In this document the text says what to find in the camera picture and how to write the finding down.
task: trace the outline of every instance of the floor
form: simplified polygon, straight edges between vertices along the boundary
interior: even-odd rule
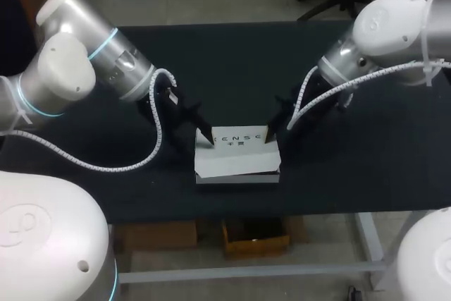
[[[90,0],[115,25],[179,25],[296,20],[322,0]],[[334,8],[317,19],[347,18]],[[400,229],[408,212],[375,213],[384,247]],[[229,262],[220,242],[203,241],[193,250],[137,252],[133,271],[208,268],[231,265],[356,262],[363,259],[352,217],[343,214],[306,216],[310,242],[296,244],[279,258]],[[124,301],[143,300],[296,300],[343,301],[348,285],[364,290],[368,301],[399,301],[399,292],[370,291],[364,274],[240,278],[132,285]]]
[[[408,211],[374,213],[384,250],[409,215]],[[220,228],[215,223],[199,230],[199,246],[189,250],[135,252],[132,271],[199,269],[227,266],[272,264],[352,263],[364,260],[350,214],[304,216],[308,243],[295,243],[281,257],[229,261],[224,258]],[[130,257],[119,258],[121,262]],[[367,301],[401,301],[400,292],[371,291],[366,274],[330,276],[288,276],[268,278],[230,278],[205,281],[180,281],[130,285],[123,290],[123,301],[144,300],[296,300],[345,301],[347,287],[364,291]]]

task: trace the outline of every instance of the black table surface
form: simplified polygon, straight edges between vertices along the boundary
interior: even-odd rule
[[[349,22],[125,27],[158,67],[176,76],[212,125],[264,125]],[[155,132],[134,104],[98,84],[88,98],[38,131],[101,166],[133,164]],[[451,205],[451,87],[404,87],[395,76],[363,84],[346,114],[331,112],[283,163],[279,184],[203,187],[193,158],[164,145],[154,162],[128,173],[77,167],[43,146],[8,137],[0,169],[64,178],[86,189],[111,223],[199,217],[282,216],[436,209]],[[194,129],[180,136],[192,150]]]

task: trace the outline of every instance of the robotic arm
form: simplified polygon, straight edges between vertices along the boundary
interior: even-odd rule
[[[284,116],[292,116],[288,123],[291,132],[285,140],[289,145],[339,105],[338,94],[343,90],[348,91],[344,101],[347,106],[351,91],[364,81],[396,71],[406,85],[430,85],[442,67],[450,67],[443,60],[450,55],[451,36],[446,25],[450,8],[451,0],[370,3],[307,74],[297,98],[284,102],[285,111],[268,124],[266,140],[274,135]]]
[[[168,141],[183,151],[172,130],[185,121],[195,124],[214,143],[211,126],[197,113],[199,105],[192,108],[183,105],[173,75],[165,69],[156,69],[87,1],[48,0],[37,14],[37,24],[44,32],[43,47],[23,73],[0,78],[3,135],[32,139],[80,166],[105,172],[129,171],[151,161],[160,149],[163,128]],[[157,83],[162,73],[167,79]],[[120,100],[136,102],[139,112],[156,126],[156,146],[138,164],[120,168],[93,166],[23,131],[62,115],[68,105],[86,97],[96,76],[111,86]],[[157,105],[165,113],[162,118],[156,111]]]

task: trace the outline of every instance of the cable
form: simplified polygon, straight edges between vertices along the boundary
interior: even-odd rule
[[[295,105],[295,110],[293,111],[293,115],[292,118],[297,114],[297,112],[299,112],[299,110],[301,109],[301,103],[302,103],[302,97],[304,96],[304,92],[305,89],[307,87],[307,83],[310,80],[310,77],[313,75],[313,73],[315,73],[315,70],[318,69],[318,66],[314,66],[305,76],[304,81],[302,82],[301,85],[301,90],[299,91],[299,95],[297,96],[297,101],[296,101],[296,105]]]
[[[447,61],[431,61],[430,65],[432,66],[440,66],[443,68],[451,68],[451,63]],[[288,123],[287,130],[291,130],[293,126],[296,124],[296,122],[299,120],[301,116],[303,116],[308,110],[310,110],[315,105],[322,102],[324,99],[329,98],[330,96],[334,95],[335,93],[341,92],[343,90],[346,90],[349,87],[361,84],[363,82],[366,82],[368,80],[379,78],[383,75],[391,74],[394,72],[398,72],[399,70],[408,70],[410,68],[419,68],[424,66],[423,61],[412,61],[410,63],[403,63],[401,65],[392,66],[389,68],[383,68],[381,70],[377,70],[376,72],[369,73],[367,75],[364,75],[363,77],[345,82],[344,84],[341,84],[337,87],[334,87],[333,89],[324,92],[319,97],[313,99],[311,102],[309,102],[307,105],[305,105],[300,111],[298,111],[296,114],[293,115],[290,122]]]
[[[67,160],[73,162],[74,164],[77,164],[78,166],[90,169],[92,171],[99,171],[99,172],[107,172],[107,173],[117,173],[117,172],[126,172],[131,171],[133,169],[143,167],[145,164],[149,163],[158,153],[161,147],[161,141],[163,139],[163,131],[161,129],[160,119],[158,117],[158,112],[156,111],[156,104],[155,104],[155,95],[154,95],[154,88],[155,88],[155,82],[156,79],[160,74],[164,74],[168,79],[170,80],[172,86],[176,87],[177,83],[175,81],[174,76],[166,69],[159,68],[152,74],[150,78],[150,85],[149,85],[149,100],[150,100],[150,107],[152,109],[152,116],[155,120],[155,126],[156,126],[156,144],[154,147],[154,150],[147,156],[146,159],[138,162],[137,164],[131,165],[131,166],[125,166],[125,167],[101,167],[101,166],[95,166],[88,164],[84,161],[81,161],[74,156],[70,155],[69,153],[63,151],[61,148],[57,147],[56,145],[52,144],[51,142],[42,139],[41,137],[38,137],[37,135],[31,134],[29,132],[24,132],[23,130],[14,130],[9,135],[16,135],[18,137],[25,137],[27,139],[33,140],[35,142],[40,143],[41,145],[44,145],[45,147],[48,147],[52,151],[56,152],[57,154],[63,156]]]

